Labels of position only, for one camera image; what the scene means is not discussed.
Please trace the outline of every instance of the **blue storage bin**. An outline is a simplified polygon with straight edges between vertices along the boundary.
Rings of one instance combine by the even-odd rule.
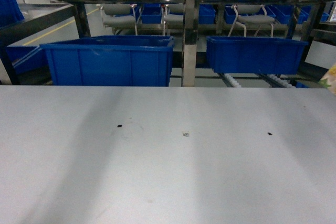
[[[297,88],[303,88],[303,89],[308,89],[309,87],[307,85],[302,84],[301,82],[296,83]]]
[[[21,74],[48,65],[45,52],[39,47],[6,47],[16,74]]]
[[[0,27],[24,19],[16,0],[0,0]]]
[[[277,38],[207,37],[206,55],[216,73],[296,74],[307,44]]]
[[[170,36],[100,36],[41,47],[54,85],[168,86]]]
[[[161,7],[161,4],[144,4],[143,5],[144,6],[144,8],[148,8],[148,7],[156,7],[156,8],[158,8],[158,7]]]
[[[311,6],[305,6],[302,8],[303,11],[305,11],[307,13],[307,18],[304,21],[307,21],[310,10],[311,10]],[[329,18],[329,14],[328,13],[323,13],[320,22],[326,22]]]
[[[291,14],[293,11],[293,6],[290,5],[271,5],[270,9],[275,13],[276,19],[281,23],[281,24],[288,24],[289,20],[291,18]],[[301,10],[300,16],[298,19],[298,24],[302,24],[304,20],[307,20],[308,14],[304,11]]]
[[[143,24],[160,24],[161,17],[160,7],[145,7],[141,14]]]
[[[199,6],[200,17],[199,24],[213,24],[215,21],[216,11],[212,5],[200,5]]]

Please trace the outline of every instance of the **gray floor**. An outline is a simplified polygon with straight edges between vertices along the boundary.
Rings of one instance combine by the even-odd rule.
[[[97,6],[95,4],[87,4],[86,10],[88,14],[88,22],[90,26],[90,31],[92,36],[101,36],[101,35],[112,35],[111,28],[105,28],[102,24],[102,19],[100,15],[100,11],[97,10]],[[134,30],[125,30],[122,34],[134,34]],[[174,51],[182,51],[182,33],[181,31],[175,30],[171,33],[174,36],[175,47]],[[267,36],[266,32],[261,31],[261,36]],[[78,39],[77,28],[75,24],[75,19],[70,18],[67,19],[57,25],[51,26],[48,29],[45,29],[35,35],[29,36],[17,43],[13,44],[15,46],[25,45],[25,46],[39,46],[40,44],[56,42],[62,40],[72,40]],[[300,39],[300,34],[295,35],[295,39]],[[197,43],[197,51],[206,52],[206,35],[199,34],[199,39]],[[172,71],[172,75],[181,76],[181,69],[174,68]],[[196,69],[196,76],[206,76],[206,77],[217,77],[218,75],[212,71],[212,69]],[[233,77],[237,76],[248,76],[255,77],[254,74],[232,74]],[[242,87],[256,87],[256,88],[267,88],[270,87],[268,83],[262,80],[241,80],[238,82]],[[304,82],[304,84],[310,87],[320,87],[315,83]],[[181,78],[171,78],[170,79],[170,87],[180,87],[181,86]],[[221,79],[201,79],[197,78],[195,80],[196,87],[226,87]]]

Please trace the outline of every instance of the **white table surface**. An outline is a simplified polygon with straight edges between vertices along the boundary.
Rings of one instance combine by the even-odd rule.
[[[0,223],[335,224],[335,123],[324,89],[0,86]]]

